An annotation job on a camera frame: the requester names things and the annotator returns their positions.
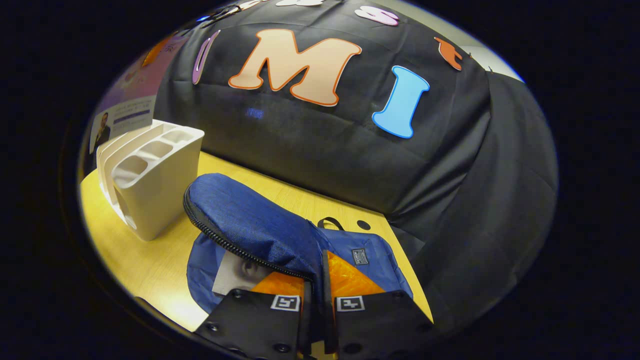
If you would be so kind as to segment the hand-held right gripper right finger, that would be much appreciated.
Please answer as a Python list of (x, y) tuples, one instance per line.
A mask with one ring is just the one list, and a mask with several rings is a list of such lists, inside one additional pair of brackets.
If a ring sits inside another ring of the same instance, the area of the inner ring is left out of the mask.
[(411, 360), (434, 328), (406, 291), (334, 296), (329, 251), (322, 253), (324, 350), (337, 360)]

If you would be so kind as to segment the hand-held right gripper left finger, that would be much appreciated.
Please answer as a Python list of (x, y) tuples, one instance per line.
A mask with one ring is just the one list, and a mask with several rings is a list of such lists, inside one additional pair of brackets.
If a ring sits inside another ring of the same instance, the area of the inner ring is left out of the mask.
[(194, 331), (243, 360), (313, 360), (313, 285), (280, 272), (233, 288)]

